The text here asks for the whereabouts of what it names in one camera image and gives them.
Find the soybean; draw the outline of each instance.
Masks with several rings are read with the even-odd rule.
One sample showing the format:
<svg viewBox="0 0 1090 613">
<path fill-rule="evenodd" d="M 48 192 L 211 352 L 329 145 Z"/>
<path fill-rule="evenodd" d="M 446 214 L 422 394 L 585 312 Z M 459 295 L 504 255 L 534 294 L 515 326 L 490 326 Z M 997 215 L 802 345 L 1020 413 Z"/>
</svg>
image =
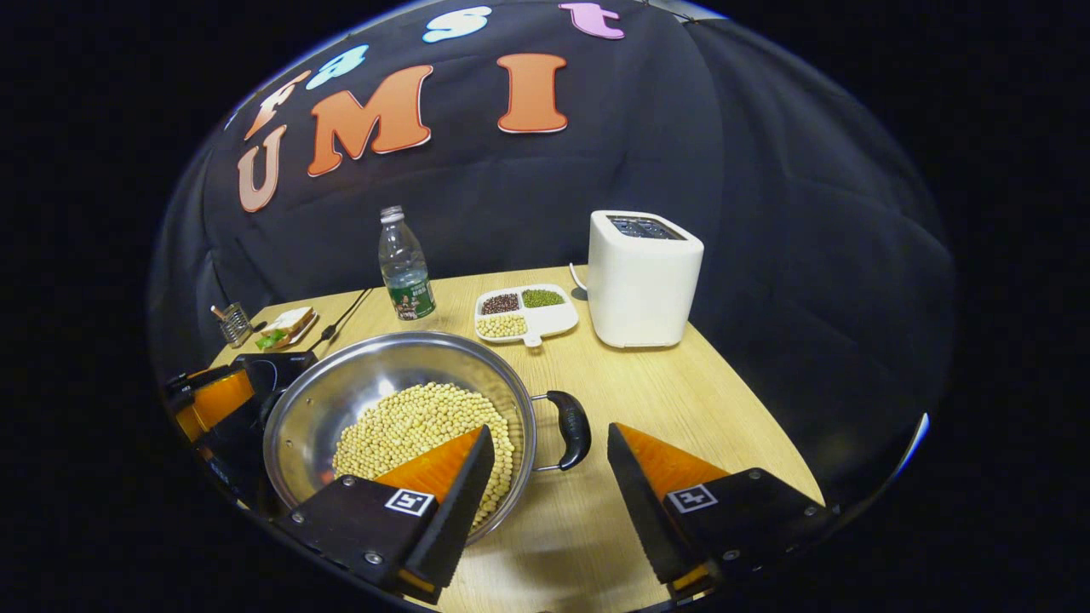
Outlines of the soybean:
<svg viewBox="0 0 1090 613">
<path fill-rule="evenodd" d="M 514 445 L 507 419 L 492 400 L 452 384 L 414 385 L 391 394 L 341 432 L 334 454 L 334 478 L 375 478 L 483 424 L 492 432 L 495 461 L 488 497 L 482 496 L 473 528 L 483 524 L 511 488 Z"/>
<path fill-rule="evenodd" d="M 499 338 L 526 334 L 526 320 L 522 315 L 496 315 L 477 320 L 477 332 L 481 336 Z"/>
</svg>

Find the white divided tray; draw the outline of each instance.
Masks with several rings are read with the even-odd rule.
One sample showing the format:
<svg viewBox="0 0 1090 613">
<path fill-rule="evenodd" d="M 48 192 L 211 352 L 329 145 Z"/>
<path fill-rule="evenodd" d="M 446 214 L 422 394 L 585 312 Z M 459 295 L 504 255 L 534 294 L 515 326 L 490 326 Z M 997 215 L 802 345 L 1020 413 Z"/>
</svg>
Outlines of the white divided tray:
<svg viewBox="0 0 1090 613">
<path fill-rule="evenodd" d="M 528 289 L 544 289 L 556 292 L 560 296 L 560 298 L 564 298 L 564 303 L 528 309 L 522 302 L 522 292 Z M 481 314 L 485 300 L 488 300 L 494 296 L 501 296 L 505 293 L 513 293 L 518 297 L 519 308 L 517 310 L 504 311 L 502 313 L 494 313 L 492 315 Z M 477 322 L 489 317 L 497 317 L 499 315 L 521 315 L 526 320 L 526 333 L 518 336 L 481 336 L 481 333 L 476 330 Z M 569 329 L 576 327 L 576 324 L 578 323 L 579 313 L 576 312 L 576 306 L 571 303 L 571 298 L 568 297 L 568 292 L 561 289 L 560 286 L 554 284 L 528 285 L 488 291 L 482 293 L 481 297 L 477 298 L 476 306 L 474 306 L 473 310 L 473 329 L 476 332 L 479 338 L 487 340 L 488 342 L 514 342 L 516 340 L 521 340 L 526 345 L 526 347 L 537 347 L 542 344 L 543 336 L 568 332 Z"/>
</svg>

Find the white toaster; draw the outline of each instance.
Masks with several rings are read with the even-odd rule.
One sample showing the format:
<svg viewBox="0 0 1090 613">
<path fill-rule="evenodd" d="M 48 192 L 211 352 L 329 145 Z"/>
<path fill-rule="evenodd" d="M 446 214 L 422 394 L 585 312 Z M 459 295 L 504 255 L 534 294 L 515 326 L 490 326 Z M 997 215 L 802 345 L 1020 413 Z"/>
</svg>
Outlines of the white toaster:
<svg viewBox="0 0 1090 613">
<path fill-rule="evenodd" d="M 685 334 L 704 243 L 658 215 L 591 214 L 586 297 L 613 347 L 669 347 Z"/>
</svg>

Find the sandwich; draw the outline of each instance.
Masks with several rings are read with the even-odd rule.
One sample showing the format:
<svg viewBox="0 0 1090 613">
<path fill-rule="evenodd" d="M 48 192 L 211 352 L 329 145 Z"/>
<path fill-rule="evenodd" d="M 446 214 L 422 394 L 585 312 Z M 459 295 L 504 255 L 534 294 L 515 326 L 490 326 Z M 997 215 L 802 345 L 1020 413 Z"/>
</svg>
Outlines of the sandwich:
<svg viewBox="0 0 1090 613">
<path fill-rule="evenodd" d="M 310 306 L 301 306 L 281 313 L 271 324 L 262 328 L 257 339 L 259 349 L 279 349 L 289 345 L 293 337 L 311 324 L 317 314 Z"/>
</svg>

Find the plastic water bottle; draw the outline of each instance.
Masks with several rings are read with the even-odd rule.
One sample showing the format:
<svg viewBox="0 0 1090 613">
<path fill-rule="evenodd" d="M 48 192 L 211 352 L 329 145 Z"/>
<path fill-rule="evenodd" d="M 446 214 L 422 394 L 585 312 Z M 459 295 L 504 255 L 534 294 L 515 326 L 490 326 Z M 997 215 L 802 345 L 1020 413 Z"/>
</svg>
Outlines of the plastic water bottle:
<svg viewBox="0 0 1090 613">
<path fill-rule="evenodd" d="M 398 318 L 419 320 L 435 311 L 435 296 L 420 241 L 405 225 L 400 206 L 382 211 L 378 266 Z"/>
</svg>

